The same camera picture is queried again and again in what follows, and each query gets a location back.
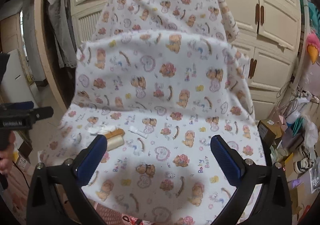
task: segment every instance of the white plastic bag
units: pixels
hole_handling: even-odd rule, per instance
[[[308,115],[303,116],[302,126],[306,132],[304,135],[305,147],[314,149],[314,145],[318,141],[317,126],[310,120]]]

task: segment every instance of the blue gripper pad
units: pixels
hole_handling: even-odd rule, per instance
[[[85,186],[89,183],[94,171],[107,151],[107,143],[104,135],[97,135],[89,147],[83,149],[76,157],[74,173],[78,186]]]
[[[245,172],[242,157],[220,135],[211,138],[210,147],[229,184],[238,187]]]

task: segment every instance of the teal cord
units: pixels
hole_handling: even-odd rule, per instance
[[[297,118],[297,120],[293,124],[293,128],[292,128],[292,133],[293,133],[292,136],[293,137],[298,133],[301,126],[302,126],[302,118],[299,117],[299,118]]]

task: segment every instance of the cardboard box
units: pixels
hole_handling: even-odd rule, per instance
[[[277,111],[276,107],[273,108],[268,116],[268,119],[272,120],[274,123],[277,123],[281,127],[283,132],[287,130],[287,122],[285,121],[283,114]]]
[[[283,132],[280,125],[270,119],[260,120],[258,131],[261,139],[265,141],[268,147],[271,147],[275,139],[281,138]]]

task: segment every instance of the patterned fabric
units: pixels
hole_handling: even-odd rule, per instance
[[[228,42],[239,32],[225,0],[108,0],[92,40],[150,29],[178,30]]]
[[[86,196],[115,211],[167,224],[211,223],[235,188],[210,151],[220,134],[243,158],[265,164],[249,88],[249,58],[216,38],[133,31],[82,44],[76,94],[40,161],[61,164],[87,147],[89,127],[124,129]],[[130,125],[147,133],[144,139]],[[243,219],[250,214],[256,187]]]

